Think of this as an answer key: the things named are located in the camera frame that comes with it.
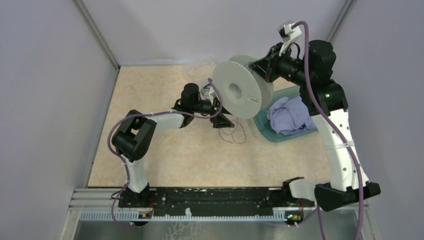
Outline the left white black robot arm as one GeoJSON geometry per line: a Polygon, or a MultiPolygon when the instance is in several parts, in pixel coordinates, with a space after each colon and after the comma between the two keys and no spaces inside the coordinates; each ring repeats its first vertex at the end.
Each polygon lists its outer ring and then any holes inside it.
{"type": "Polygon", "coordinates": [[[149,203],[149,183],[143,158],[156,132],[185,128],[195,118],[209,120],[215,129],[235,127],[226,114],[219,96],[202,100],[199,86],[188,83],[170,110],[141,113],[133,109],[116,123],[107,137],[107,145],[122,160],[126,174],[124,190],[130,193],[131,202],[138,207],[149,203]]]}

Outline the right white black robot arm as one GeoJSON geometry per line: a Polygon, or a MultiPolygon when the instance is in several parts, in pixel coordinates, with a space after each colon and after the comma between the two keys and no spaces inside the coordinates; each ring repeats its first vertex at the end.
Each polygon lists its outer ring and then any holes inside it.
{"type": "Polygon", "coordinates": [[[267,83],[281,77],[299,86],[301,100],[321,136],[330,168],[327,183],[308,183],[302,177],[286,180],[281,193],[283,203],[295,206],[301,199],[308,199],[330,212],[379,195],[380,185],[369,180],[355,149],[345,92],[332,79],[336,60],[332,44],[312,40],[302,59],[293,58],[290,51],[280,53],[282,47],[282,43],[272,46],[265,57],[248,67],[267,83]]]}

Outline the white perforated cable spool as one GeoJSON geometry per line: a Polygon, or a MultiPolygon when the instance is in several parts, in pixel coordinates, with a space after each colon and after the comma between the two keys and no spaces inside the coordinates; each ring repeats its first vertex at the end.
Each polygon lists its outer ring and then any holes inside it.
{"type": "Polygon", "coordinates": [[[249,68],[256,60],[247,54],[234,55],[219,63],[212,73],[223,107],[238,118],[255,117],[273,97],[274,85],[249,68]]]}

